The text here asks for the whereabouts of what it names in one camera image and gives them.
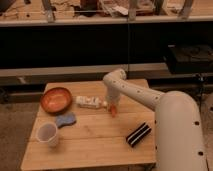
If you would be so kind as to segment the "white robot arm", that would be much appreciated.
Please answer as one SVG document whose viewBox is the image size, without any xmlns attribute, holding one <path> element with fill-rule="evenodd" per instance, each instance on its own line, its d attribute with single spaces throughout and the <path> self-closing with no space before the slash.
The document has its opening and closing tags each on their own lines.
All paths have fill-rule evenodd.
<svg viewBox="0 0 213 171">
<path fill-rule="evenodd" d="M 123 69 L 106 74 L 103 82 L 109 105 L 124 94 L 154 111 L 157 171 L 208 171 L 200 111 L 190 95 L 130 83 Z"/>
</svg>

